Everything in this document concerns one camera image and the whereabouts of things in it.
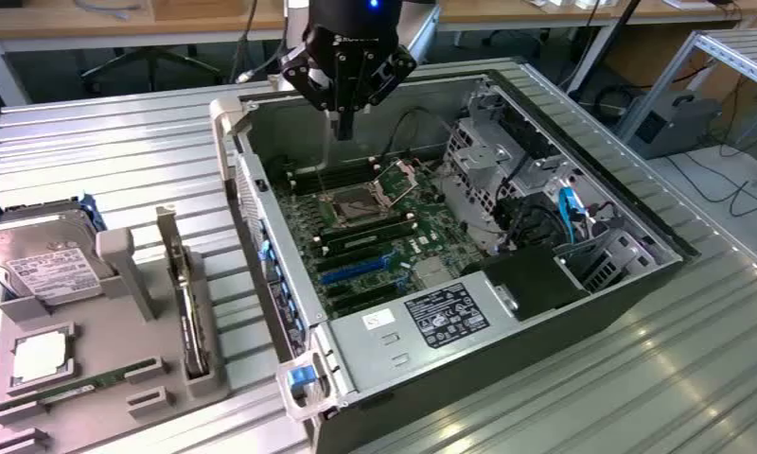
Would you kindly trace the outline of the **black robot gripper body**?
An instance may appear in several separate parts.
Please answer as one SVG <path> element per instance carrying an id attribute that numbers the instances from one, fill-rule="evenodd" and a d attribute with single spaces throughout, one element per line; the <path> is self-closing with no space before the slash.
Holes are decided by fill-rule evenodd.
<path id="1" fill-rule="evenodd" d="M 344 79 L 352 59 L 365 49 L 377 50 L 381 60 L 400 44 L 397 25 L 400 1 L 313 1 L 305 46 L 320 69 L 336 81 L 336 98 L 344 110 Z"/>

